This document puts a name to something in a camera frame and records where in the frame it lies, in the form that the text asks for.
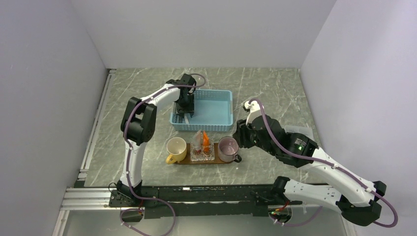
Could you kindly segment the mauve ceramic mug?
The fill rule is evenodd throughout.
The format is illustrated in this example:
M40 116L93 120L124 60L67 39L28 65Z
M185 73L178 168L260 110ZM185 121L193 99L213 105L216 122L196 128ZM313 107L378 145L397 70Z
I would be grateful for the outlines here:
M237 162L242 161L241 156L238 154L239 146L237 141L233 137L223 137L218 142L218 156L223 162Z

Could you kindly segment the yellow ceramic mug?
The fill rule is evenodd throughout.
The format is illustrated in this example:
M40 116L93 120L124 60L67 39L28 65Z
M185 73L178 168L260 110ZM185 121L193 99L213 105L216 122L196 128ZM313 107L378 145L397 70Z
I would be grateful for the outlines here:
M187 154L187 143L183 138L171 138L166 145L169 156L166 158L166 164L174 164L182 161Z

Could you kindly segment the brown oval wooden tray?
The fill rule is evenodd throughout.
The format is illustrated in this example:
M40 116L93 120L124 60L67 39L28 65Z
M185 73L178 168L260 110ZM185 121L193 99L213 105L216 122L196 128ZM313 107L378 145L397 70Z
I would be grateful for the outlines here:
M214 148L215 148L215 160L214 161L211 161L211 162L192 162L190 160L190 153L189 153L190 144L187 144L186 157L182 161L180 161L176 164L179 164L179 165L205 165L205 164L230 164L230 163L233 163L233 162L226 163L226 162L223 162L222 160L219 159L218 149L217 149L218 148L218 143L214 143Z

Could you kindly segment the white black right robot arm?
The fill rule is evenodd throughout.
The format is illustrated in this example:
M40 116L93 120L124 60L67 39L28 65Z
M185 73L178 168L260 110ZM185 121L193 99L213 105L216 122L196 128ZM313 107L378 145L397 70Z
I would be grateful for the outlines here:
M382 206L379 200L387 186L381 181L365 180L331 158L308 136L287 132L270 116L248 122L237 121L233 138L240 148L258 147L280 162L314 173L325 185L306 184L278 176L271 189L277 204L300 201L332 209L351 223L368 226L377 223Z

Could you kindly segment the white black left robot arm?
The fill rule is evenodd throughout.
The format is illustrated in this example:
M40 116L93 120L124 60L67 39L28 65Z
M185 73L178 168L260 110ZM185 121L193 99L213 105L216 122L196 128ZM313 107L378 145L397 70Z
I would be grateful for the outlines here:
M174 113L191 118L195 112L194 92L199 88L195 74L183 74L180 79L168 80L152 94L128 100L120 129L125 143L125 160L120 180L116 183L122 200L130 207L141 198L142 163L147 143L153 137L158 111L174 105Z

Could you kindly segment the light blue plastic basket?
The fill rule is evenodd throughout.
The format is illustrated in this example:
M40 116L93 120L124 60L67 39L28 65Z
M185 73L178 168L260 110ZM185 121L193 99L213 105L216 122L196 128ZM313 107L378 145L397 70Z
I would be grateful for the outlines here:
M176 115L171 113L170 124L176 131L213 131L227 132L234 123L233 95L230 90L199 89L194 92L195 113L188 117L189 124L176 122Z

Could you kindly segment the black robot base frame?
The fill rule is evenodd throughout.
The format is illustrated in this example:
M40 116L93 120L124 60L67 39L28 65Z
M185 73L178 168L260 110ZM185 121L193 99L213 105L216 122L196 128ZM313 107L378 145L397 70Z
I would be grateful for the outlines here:
M207 186L143 186L140 198L114 189L109 207L140 208L145 219L180 216L268 216L276 208L300 201L288 200L271 184Z

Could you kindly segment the aluminium extrusion frame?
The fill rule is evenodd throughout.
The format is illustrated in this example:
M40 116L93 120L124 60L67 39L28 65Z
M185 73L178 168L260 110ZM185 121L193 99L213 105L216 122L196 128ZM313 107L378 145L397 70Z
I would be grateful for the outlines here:
M85 187L88 169L81 169L63 196L60 210L108 210L111 192L107 187Z

